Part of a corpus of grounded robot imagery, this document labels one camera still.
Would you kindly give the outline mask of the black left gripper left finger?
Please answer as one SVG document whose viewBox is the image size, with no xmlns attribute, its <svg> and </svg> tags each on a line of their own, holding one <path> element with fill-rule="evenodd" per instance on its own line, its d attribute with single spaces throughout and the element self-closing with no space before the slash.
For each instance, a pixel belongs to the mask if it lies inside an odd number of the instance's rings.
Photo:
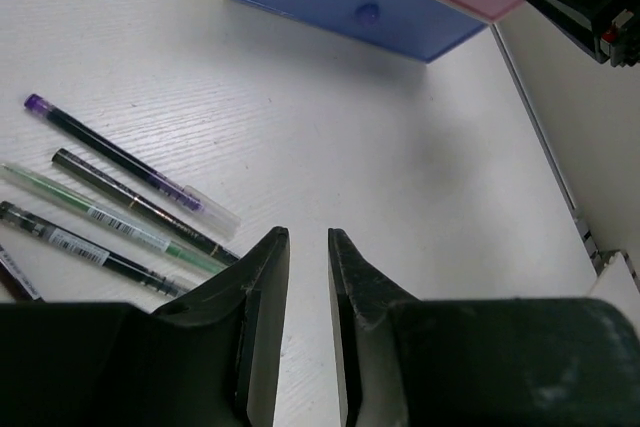
<svg viewBox="0 0 640 427">
<path fill-rule="evenodd" d="M 125 303 L 1 308 L 5 426 L 269 426 L 289 233 L 151 313 Z"/>
</svg>

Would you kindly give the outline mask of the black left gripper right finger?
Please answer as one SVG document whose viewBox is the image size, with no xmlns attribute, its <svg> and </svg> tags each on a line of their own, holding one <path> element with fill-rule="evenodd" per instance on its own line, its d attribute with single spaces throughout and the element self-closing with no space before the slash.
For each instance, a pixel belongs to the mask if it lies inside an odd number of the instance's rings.
<svg viewBox="0 0 640 427">
<path fill-rule="evenodd" d="M 345 426 L 635 426 L 639 340 L 592 298 L 421 300 L 328 233 Z"/>
</svg>

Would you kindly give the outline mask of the blue drawer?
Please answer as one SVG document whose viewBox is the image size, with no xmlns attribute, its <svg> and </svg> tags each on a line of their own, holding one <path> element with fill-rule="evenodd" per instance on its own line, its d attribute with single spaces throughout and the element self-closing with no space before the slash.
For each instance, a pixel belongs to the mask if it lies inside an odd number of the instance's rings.
<svg viewBox="0 0 640 427">
<path fill-rule="evenodd" d="M 236 0 L 430 63 L 485 29 L 436 0 Z"/>
</svg>

